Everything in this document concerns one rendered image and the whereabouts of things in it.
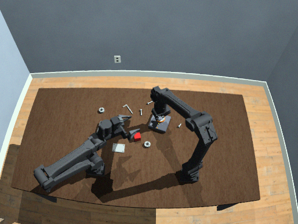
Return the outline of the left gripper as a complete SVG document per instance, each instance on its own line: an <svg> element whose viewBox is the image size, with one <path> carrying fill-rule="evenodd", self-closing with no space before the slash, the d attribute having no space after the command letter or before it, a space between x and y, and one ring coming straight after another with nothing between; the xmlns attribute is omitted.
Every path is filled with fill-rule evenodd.
<svg viewBox="0 0 298 224"><path fill-rule="evenodd" d="M132 116L118 115L118 117L126 118L126 119L123 119L123 122L125 122L128 119L130 119ZM124 123L121 125L121 128L123 129L123 134L121 134L121 135L122 135L123 139L126 139L127 138L128 140L131 140L135 136L135 134L137 134L138 131L140 130L140 129L135 129L135 130L129 131L129 133L127 134L127 132L124 130L123 127L124 127Z"/></svg>

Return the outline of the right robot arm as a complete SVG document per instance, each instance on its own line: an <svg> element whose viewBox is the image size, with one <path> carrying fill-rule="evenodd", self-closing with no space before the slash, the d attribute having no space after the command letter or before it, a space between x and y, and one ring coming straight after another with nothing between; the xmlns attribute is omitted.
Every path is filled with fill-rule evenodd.
<svg viewBox="0 0 298 224"><path fill-rule="evenodd" d="M198 144L191 158L189 161L182 164L180 173L181 181L199 181L199 169L201 169L203 166L202 159L210 148L210 145L218 138L215 128L212 124L212 116L205 111L200 112L193 109L177 96L175 96L168 88L160 89L159 86L153 87L150 98L154 102L154 108L156 111L158 107L164 108L166 105L169 105L176 112L178 112L182 117L185 118L186 127L191 132L195 132L199 138Z"/></svg>

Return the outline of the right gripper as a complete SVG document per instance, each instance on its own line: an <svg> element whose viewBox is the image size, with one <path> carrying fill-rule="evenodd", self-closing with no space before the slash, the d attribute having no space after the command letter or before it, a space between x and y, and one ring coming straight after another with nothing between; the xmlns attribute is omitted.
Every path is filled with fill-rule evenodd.
<svg viewBox="0 0 298 224"><path fill-rule="evenodd" d="M155 108L152 108L151 112L154 115L155 119L157 118L156 120L158 120L158 118L159 118L158 116L161 116L161 117L167 116L168 114L170 114L171 111L170 111L169 106L166 105L166 107L164 107L164 108L158 107L157 111Z"/></svg>

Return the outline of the white flat plate with small holes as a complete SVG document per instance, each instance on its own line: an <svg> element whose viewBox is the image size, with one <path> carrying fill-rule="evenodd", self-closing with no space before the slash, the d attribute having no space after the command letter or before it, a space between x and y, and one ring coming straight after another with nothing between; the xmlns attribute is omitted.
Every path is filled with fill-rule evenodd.
<svg viewBox="0 0 298 224"><path fill-rule="evenodd" d="M113 143L112 151L124 153L125 145Z"/></svg>

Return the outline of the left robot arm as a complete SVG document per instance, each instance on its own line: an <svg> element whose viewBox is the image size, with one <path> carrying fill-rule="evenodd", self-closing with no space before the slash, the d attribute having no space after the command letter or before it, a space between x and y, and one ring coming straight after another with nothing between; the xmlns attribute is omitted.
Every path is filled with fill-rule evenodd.
<svg viewBox="0 0 298 224"><path fill-rule="evenodd" d="M112 131L114 137L123 134L122 123L122 117L117 116L103 120L99 130L91 134L81 146L48 167L42 164L34 169L34 176L41 188L50 192L58 183L84 170L87 174L104 175L104 161L96 152L107 145L106 140L113 138Z"/></svg>

